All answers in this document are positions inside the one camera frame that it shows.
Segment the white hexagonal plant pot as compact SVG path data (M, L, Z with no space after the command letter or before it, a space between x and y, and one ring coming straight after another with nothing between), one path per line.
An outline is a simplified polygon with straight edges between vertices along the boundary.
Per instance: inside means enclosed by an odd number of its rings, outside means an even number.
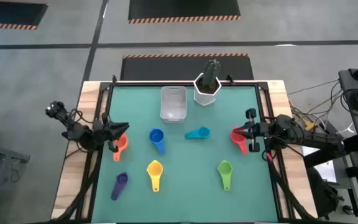
M201 80L203 73L200 73L197 78L193 81L194 86L194 100L201 106L208 106L215 102L216 96L221 89L222 85L218 77L216 77L216 89L212 93L203 93L198 87L198 82Z

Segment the black bag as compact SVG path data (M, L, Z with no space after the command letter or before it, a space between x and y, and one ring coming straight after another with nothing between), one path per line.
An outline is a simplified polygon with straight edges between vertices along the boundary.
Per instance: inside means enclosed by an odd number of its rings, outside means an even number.
M308 168L306 172L318 217L328 216L339 205L338 191L324 181L314 167Z

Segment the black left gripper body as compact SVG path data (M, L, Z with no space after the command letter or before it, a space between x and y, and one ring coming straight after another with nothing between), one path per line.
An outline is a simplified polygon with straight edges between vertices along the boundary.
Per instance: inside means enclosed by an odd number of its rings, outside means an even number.
M101 116L101 121L97 119L93 121L94 140L98 144L107 141L109 150L112 152L118 152L118 147L114 144L114 141L117 139L117 128L118 124L112 122L108 113L104 112Z

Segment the green measuring cup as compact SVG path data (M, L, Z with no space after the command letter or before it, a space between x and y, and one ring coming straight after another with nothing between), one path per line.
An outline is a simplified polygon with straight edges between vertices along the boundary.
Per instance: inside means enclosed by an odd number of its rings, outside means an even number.
M233 167L230 162L223 160L218 165L218 172L221 176L221 180L223 183L223 189L225 191L231 190L231 175L233 172Z

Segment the red measuring cup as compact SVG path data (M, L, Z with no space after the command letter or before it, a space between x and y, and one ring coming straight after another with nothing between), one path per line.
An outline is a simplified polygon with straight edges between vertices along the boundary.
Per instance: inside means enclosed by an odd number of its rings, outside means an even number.
M236 131L233 129L230 132L230 139L233 144L238 146L239 150L241 151L241 154L248 154L247 139L245 136L236 133Z

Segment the yellow measuring cup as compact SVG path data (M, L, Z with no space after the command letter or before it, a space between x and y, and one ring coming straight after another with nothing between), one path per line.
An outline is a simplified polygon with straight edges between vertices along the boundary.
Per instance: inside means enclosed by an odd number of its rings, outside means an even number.
M153 192L158 192L160 190L160 178L163 174L163 165L159 161L153 160L147 166L147 173L150 177Z

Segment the black table frame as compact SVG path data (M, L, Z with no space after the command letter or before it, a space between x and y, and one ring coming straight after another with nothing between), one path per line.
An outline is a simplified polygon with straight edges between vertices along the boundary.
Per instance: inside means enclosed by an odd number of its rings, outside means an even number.
M277 222L277 193L269 165L260 152L241 154L230 140L233 128L246 121L246 110L256 109L256 121L271 115L271 105L259 83L224 84L216 101L201 106L186 88L187 111L182 123L160 118L164 82L129 82L114 86L109 114L129 123L129 145L119 162L104 149L91 220L94 223L234 223ZM206 139L184 135L207 127ZM152 129L164 133L165 154L149 139ZM147 166L163 165L160 190L153 192ZM225 191L218 165L231 163L231 190ZM128 181L117 200L111 199L116 177L126 172Z

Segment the blue measuring cup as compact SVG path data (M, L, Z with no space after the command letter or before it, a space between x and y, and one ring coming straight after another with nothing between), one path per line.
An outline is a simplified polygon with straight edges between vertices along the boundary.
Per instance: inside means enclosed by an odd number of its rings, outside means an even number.
M165 154L165 142L164 142L164 133L161 129L152 129L149 134L150 141L157 148L158 153L161 155Z

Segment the teal measuring cup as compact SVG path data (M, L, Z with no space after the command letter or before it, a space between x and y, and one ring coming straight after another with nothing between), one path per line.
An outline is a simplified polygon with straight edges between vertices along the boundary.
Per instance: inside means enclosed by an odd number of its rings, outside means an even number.
M206 139L210 135L210 130L207 127L200 127L192 130L184 135L185 139Z

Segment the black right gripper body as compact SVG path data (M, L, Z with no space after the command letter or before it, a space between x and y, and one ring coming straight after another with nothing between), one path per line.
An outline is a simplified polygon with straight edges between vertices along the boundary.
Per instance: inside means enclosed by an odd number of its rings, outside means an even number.
M247 130L250 133L250 137L247 138L250 140L249 151L259 152L260 144L256 141L256 137L267 137L269 135L269 124L266 122L256 123L254 121L256 118L255 108L246 111L246 118L249 120L247 124L250 124L250 128Z

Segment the clear plastic container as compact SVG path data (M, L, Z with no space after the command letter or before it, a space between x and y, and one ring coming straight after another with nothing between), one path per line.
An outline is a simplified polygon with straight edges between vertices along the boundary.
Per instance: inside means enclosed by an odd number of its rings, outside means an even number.
M161 88L160 118L164 123L182 123L186 118L186 88L163 86Z

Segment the green cactus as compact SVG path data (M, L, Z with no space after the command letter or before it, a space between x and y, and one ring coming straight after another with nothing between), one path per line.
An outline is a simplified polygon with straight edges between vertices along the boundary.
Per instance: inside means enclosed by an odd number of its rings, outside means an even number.
M216 88L216 78L219 75L221 64L216 60L209 60L204 68L201 79L201 88L214 90Z

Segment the black striped-edge floor mat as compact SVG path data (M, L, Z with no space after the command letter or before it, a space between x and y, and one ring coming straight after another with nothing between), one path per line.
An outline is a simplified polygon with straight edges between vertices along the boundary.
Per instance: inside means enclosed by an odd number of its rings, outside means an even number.
M130 0L130 24L236 21L237 0Z
M122 58L121 80L194 80L210 60L221 64L220 80L229 75L234 80L253 80L252 65L247 53L217 54L154 54L125 55Z
M0 29L36 30L47 4L0 1Z

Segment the white paper sheet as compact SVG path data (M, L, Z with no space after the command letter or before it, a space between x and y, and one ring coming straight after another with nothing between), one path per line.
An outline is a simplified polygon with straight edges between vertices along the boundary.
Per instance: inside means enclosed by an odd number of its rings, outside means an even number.
M318 150L319 150L318 148L301 146L301 153L304 156L312 154ZM325 180L326 182L330 182L334 184L337 183L333 160L316 165L314 168L318 171L322 179Z

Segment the purple measuring cup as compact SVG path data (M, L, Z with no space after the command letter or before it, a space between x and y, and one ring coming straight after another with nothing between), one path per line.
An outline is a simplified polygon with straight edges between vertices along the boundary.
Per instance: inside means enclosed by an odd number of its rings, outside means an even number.
M112 200L118 199L121 192L125 189L127 181L128 181L128 176L126 172L123 172L116 177L116 182L114 184L114 188L111 194Z

